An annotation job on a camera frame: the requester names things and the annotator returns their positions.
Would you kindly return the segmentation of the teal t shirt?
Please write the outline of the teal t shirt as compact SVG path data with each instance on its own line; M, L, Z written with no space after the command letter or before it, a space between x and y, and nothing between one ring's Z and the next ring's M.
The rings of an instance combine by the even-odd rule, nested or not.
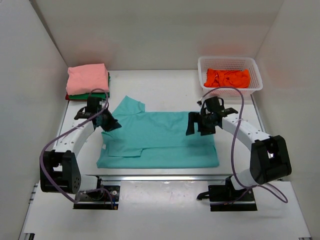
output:
M186 135L186 111L145 110L125 96L112 113L121 128L101 133L99 169L196 169L220 165L214 137Z

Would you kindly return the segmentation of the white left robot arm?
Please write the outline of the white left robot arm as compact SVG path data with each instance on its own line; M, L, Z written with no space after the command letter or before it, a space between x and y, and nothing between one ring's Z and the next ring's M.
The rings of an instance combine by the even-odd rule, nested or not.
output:
M103 193L99 177L80 173L77 157L97 128L111 132L121 127L106 107L80 108L71 129L47 143L40 153L41 190L61 193L73 203L79 201L80 194Z

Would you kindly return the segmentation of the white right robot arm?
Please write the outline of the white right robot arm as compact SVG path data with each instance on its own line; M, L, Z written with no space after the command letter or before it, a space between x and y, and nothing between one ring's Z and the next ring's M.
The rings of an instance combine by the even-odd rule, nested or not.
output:
M285 139L271 136L242 120L241 113L233 108L218 111L202 108L200 112L188 113L186 135L194 134L195 127L201 136L213 135L216 127L232 134L231 168L235 168L235 143L239 140L250 151L249 167L242 172L233 172L225 180L222 193L236 200L254 187L287 177L292 166Z

